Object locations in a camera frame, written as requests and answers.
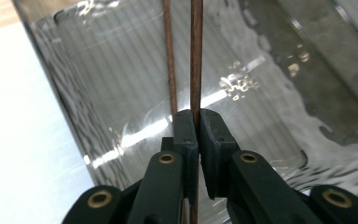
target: brass grommet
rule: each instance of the brass grommet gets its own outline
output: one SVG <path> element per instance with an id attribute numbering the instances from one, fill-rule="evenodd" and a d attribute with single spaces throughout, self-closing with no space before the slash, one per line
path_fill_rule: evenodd
<path id="1" fill-rule="evenodd" d="M 175 157 L 171 154 L 163 154 L 158 157 L 158 161 L 164 164 L 169 164 L 175 161 Z"/>
<path id="2" fill-rule="evenodd" d="M 97 200 L 97 197 L 102 196 L 102 200 Z M 112 202 L 113 195 L 109 191 L 102 189 L 98 190 L 97 192 L 93 193 L 91 196 L 89 196 L 89 199 L 87 200 L 87 204 L 91 208 L 100 208 L 104 207 L 105 205 Z"/>
<path id="3" fill-rule="evenodd" d="M 326 201 L 330 202 L 331 204 L 337 207 L 341 207 L 341 208 L 352 207 L 351 199 L 347 195 L 339 191 L 333 189 L 327 189 L 323 192 L 323 196 Z"/>
<path id="4" fill-rule="evenodd" d="M 255 163 L 258 161 L 258 158 L 250 153 L 242 153 L 241 154 L 241 160 L 249 163 Z"/>

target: metal rod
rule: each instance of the metal rod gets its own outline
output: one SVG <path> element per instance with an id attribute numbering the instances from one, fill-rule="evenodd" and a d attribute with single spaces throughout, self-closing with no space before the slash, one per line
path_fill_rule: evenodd
<path id="1" fill-rule="evenodd" d="M 186 202 L 182 201 L 182 224 L 187 224 L 187 215 L 186 215 Z"/>
<path id="2" fill-rule="evenodd" d="M 191 56 L 190 56 L 190 109 L 194 128 L 200 136 L 201 70 L 202 70 L 202 17 L 203 0 L 191 0 Z M 198 223 L 199 188 L 196 200 L 190 205 L 190 223 Z"/>
<path id="3" fill-rule="evenodd" d="M 176 99 L 175 68 L 173 63 L 170 0 L 162 0 L 162 7 L 164 10 L 164 29 L 165 29 L 165 44 L 167 49 L 168 82 L 170 86 L 171 114 L 173 119 L 176 112 L 178 111 L 178 106 L 177 106 L 177 99 Z"/>

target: white surface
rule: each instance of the white surface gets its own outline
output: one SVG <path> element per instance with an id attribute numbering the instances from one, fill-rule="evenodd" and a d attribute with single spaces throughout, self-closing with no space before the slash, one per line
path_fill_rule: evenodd
<path id="1" fill-rule="evenodd" d="M 0 29 L 0 223 L 60 223 L 92 186 L 21 24 Z"/>

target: black plastic part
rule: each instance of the black plastic part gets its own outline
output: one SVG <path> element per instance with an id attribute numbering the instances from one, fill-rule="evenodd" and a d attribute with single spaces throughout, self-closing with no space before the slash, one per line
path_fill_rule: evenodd
<path id="1" fill-rule="evenodd" d="M 256 223 L 322 223 L 261 155 L 236 152 L 229 170 Z"/>
<path id="2" fill-rule="evenodd" d="M 181 223 L 182 172 L 180 154 L 164 151 L 154 155 L 147 166 L 127 223 Z"/>
<path id="3" fill-rule="evenodd" d="M 314 187 L 309 204 L 324 223 L 358 223 L 358 198 L 345 189 L 331 185 Z"/>
<path id="4" fill-rule="evenodd" d="M 127 223 L 127 219 L 130 215 L 133 202 L 135 200 L 136 194 L 138 193 L 139 187 L 141 186 L 141 183 L 142 179 L 122 191 L 120 207 L 117 210 L 117 214 L 115 214 L 115 219 L 118 221 L 118 223 Z"/>
<path id="5" fill-rule="evenodd" d="M 232 154 L 240 149 L 218 113 L 201 109 L 200 116 L 201 165 L 208 195 L 211 199 L 227 197 L 230 180 L 228 163 Z"/>
<path id="6" fill-rule="evenodd" d="M 231 185 L 229 194 L 227 196 L 227 211 L 230 220 L 233 224 L 255 224 L 255 219 L 246 204 L 241 197 L 236 185 Z"/>
<path id="7" fill-rule="evenodd" d="M 106 199 L 106 194 L 112 196 L 111 200 Z M 111 186 L 97 186 L 84 192 L 72 206 L 71 210 L 63 220 L 63 224 L 109 224 L 120 223 L 119 203 L 122 199 L 121 191 Z"/>
<path id="8" fill-rule="evenodd" d="M 173 137 L 162 137 L 161 151 L 173 151 Z"/>
<path id="9" fill-rule="evenodd" d="M 185 197 L 193 204 L 198 191 L 199 144 L 190 110 L 176 113 L 173 125 L 173 151 L 184 161 Z"/>
<path id="10" fill-rule="evenodd" d="M 301 201 L 303 201 L 303 203 L 308 204 L 309 198 L 310 198 L 309 196 L 301 193 L 300 191 L 298 191 L 296 189 L 293 189 L 293 190 L 295 191 L 295 194 L 298 196 L 298 198 L 300 198 Z"/>

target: copper rod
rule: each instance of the copper rod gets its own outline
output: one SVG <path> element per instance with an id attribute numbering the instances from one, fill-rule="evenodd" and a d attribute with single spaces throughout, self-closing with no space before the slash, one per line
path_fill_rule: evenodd
<path id="1" fill-rule="evenodd" d="M 168 83 L 170 87 L 171 114 L 173 119 L 176 112 L 178 111 L 178 106 L 177 106 L 177 99 L 176 99 L 175 68 L 173 63 L 170 0 L 162 0 L 162 8 L 164 10 L 164 29 L 165 29 L 165 44 L 167 49 Z"/>
<path id="2" fill-rule="evenodd" d="M 203 0 L 191 0 L 191 56 L 190 56 L 190 109 L 194 128 L 200 136 L 201 70 L 202 70 L 202 16 Z M 197 170 L 196 199 L 190 205 L 190 223 L 198 223 L 199 184 Z"/>
<path id="3" fill-rule="evenodd" d="M 182 200 L 182 224 L 187 224 L 186 202 Z"/>

